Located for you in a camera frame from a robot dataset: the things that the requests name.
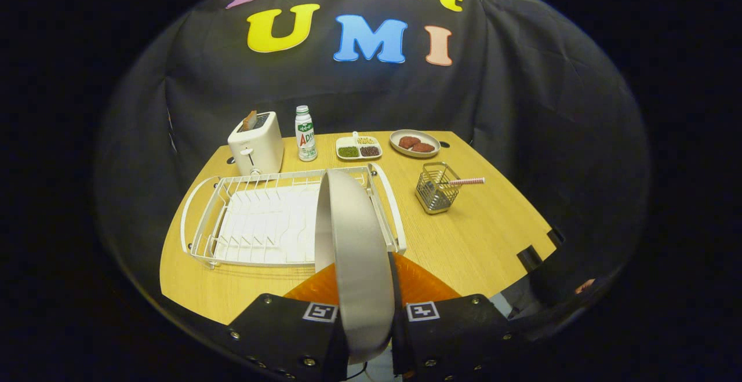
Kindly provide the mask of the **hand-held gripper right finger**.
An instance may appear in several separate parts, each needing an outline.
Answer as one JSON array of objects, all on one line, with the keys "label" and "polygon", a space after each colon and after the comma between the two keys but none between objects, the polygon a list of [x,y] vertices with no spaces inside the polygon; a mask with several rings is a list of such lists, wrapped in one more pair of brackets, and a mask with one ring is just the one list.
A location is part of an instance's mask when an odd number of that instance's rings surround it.
[{"label": "hand-held gripper right finger", "polygon": [[401,257],[390,253],[393,374],[403,381],[488,381],[525,350],[525,332],[481,294],[403,300]]}]

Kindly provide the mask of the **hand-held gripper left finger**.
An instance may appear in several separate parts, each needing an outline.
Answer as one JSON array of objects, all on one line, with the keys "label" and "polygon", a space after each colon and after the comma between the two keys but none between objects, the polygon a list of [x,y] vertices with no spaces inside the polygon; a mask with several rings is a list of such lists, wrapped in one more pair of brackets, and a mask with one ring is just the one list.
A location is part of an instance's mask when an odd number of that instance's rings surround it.
[{"label": "hand-held gripper left finger", "polygon": [[349,347],[331,264],[284,296],[260,294],[226,326],[230,350],[287,381],[348,379]]}]

